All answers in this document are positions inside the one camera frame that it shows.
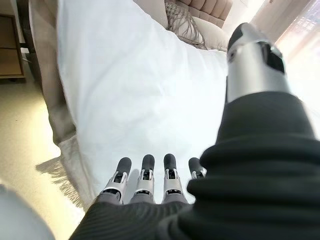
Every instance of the robotic arm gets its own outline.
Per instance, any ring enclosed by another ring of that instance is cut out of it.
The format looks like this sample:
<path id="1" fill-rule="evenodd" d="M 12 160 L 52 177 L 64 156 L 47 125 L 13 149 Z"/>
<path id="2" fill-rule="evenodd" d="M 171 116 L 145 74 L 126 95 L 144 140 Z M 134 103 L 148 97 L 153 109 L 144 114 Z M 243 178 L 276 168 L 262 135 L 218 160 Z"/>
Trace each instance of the robotic arm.
<path id="1" fill-rule="evenodd" d="M 280 51 L 243 23 L 227 60 L 216 144 L 200 162 L 189 161 L 187 190 L 195 204 L 186 203 L 174 156 L 167 154 L 163 204 L 153 202 L 154 158 L 147 155 L 136 193 L 122 205 L 130 171 L 125 158 L 120 163 L 127 167 L 118 166 L 70 239 L 320 239 L 320 143 L 290 92 Z"/>

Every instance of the drawer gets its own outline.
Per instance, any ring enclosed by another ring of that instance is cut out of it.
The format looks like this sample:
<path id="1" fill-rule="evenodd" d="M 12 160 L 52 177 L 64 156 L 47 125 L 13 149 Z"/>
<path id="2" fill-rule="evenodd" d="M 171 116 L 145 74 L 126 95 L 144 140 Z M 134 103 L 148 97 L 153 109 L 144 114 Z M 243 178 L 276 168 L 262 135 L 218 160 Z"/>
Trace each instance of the drawer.
<path id="1" fill-rule="evenodd" d="M 12 17 L 0 16 L 0 48 L 17 48 Z"/>
<path id="2" fill-rule="evenodd" d="M 18 52 L 16 49 L 0 48 L 1 75 L 21 75 Z"/>

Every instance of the wooden nightstand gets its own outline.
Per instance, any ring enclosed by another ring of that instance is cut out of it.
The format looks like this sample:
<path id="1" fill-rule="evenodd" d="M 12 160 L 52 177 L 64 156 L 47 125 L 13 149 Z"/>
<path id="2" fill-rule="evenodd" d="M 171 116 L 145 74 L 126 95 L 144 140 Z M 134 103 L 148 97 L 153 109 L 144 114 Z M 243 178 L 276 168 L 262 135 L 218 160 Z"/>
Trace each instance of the wooden nightstand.
<path id="1" fill-rule="evenodd" d="M 15 16 L 0 14 L 0 79 L 24 77 Z"/>

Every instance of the sheer curtain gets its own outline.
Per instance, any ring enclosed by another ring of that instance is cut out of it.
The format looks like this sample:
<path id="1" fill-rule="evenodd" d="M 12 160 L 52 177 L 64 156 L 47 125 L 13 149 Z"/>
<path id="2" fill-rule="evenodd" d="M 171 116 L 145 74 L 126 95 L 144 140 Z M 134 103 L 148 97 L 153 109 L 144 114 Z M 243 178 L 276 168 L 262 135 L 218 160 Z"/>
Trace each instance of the sheer curtain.
<path id="1" fill-rule="evenodd" d="M 290 87 L 303 102 L 320 138 L 320 0 L 312 0 L 276 41 Z"/>

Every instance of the upholstered headboard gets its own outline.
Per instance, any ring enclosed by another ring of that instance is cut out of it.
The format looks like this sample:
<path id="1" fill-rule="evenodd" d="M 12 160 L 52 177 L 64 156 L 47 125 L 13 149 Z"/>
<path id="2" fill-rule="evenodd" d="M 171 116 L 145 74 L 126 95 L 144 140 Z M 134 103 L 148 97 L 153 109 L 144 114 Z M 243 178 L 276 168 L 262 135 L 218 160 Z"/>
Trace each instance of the upholstered headboard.
<path id="1" fill-rule="evenodd" d="M 192 16 L 211 22 L 222 28 L 229 14 L 233 0 L 174 0 L 189 10 Z"/>

